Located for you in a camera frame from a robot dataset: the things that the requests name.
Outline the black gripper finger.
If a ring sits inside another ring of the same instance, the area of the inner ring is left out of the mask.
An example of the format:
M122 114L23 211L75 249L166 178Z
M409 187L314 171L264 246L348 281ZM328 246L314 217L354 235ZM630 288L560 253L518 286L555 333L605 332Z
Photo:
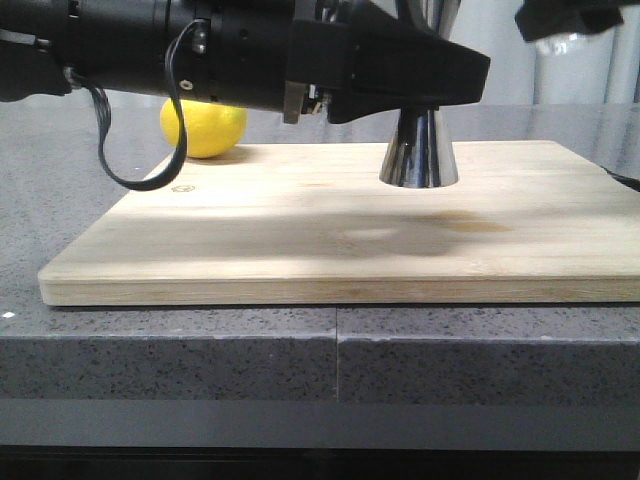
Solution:
M348 28L346 80L333 87L331 124L396 109L437 109L480 101L486 55L449 40L460 3L398 1L392 16L371 1L349 1L337 21Z
M560 34L596 35L621 25L623 1L524 1L515 14L526 42Z

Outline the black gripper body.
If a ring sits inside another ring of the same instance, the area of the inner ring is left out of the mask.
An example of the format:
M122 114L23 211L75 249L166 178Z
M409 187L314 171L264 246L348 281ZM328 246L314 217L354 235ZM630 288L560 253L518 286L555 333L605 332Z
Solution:
M168 1L165 84L171 97L277 111L295 124L326 104L356 118L353 1Z

